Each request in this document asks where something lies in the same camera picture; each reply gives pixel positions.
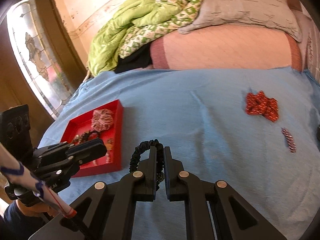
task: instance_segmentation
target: blue bedsheet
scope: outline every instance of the blue bedsheet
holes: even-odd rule
[[[263,90],[278,101],[272,123],[244,112],[245,96]],[[320,206],[320,87],[305,73],[273,70],[147,70],[103,72],[82,84],[40,146],[56,143],[68,121],[120,99],[124,106],[120,172],[71,179],[60,196],[71,203],[94,182],[118,181],[135,146],[154,138],[200,179],[224,179],[289,240],[299,239]],[[294,137],[290,153],[281,128]],[[132,239],[186,239],[184,204],[138,203]]]

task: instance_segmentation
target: pink pillowcase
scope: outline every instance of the pink pillowcase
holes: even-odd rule
[[[301,70],[299,48],[291,37],[293,42],[289,43],[288,37],[264,27],[209,26],[188,35],[169,33],[152,42],[150,53],[155,69],[271,69],[295,65]],[[297,47],[297,62],[292,62],[292,46]]]
[[[307,43],[308,43],[308,37],[310,34],[310,29],[312,26],[312,20],[300,11],[295,11],[295,10],[291,10],[291,11],[296,17],[297,23],[302,32],[302,41],[298,43],[298,46],[301,51],[302,68],[304,69],[307,67],[307,62],[306,62]]]

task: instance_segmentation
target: stained glass window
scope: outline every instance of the stained glass window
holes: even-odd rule
[[[35,0],[22,0],[7,13],[12,49],[30,88],[56,119],[74,90],[49,45]]]

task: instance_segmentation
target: red tray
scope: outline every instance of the red tray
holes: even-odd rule
[[[123,107],[120,103],[120,100],[116,100],[103,106],[99,106],[96,109],[105,108],[114,113],[113,126],[109,130],[101,132],[100,136],[104,144],[107,143],[108,139],[113,139],[112,150],[108,151],[110,153],[110,162],[106,163],[106,157],[104,156],[97,159],[95,162],[83,164],[80,166],[80,170],[74,176],[72,176],[73,178],[121,170],[121,128]],[[67,141],[68,143],[71,143],[77,134],[82,134],[86,131],[89,131],[91,129],[93,111],[96,109],[71,119],[66,130],[64,131],[61,142]]]

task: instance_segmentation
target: green patterned blanket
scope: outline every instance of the green patterned blanket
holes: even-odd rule
[[[202,0],[127,0],[95,35],[88,55],[93,76],[114,70],[118,56],[125,58],[142,45],[197,17]]]

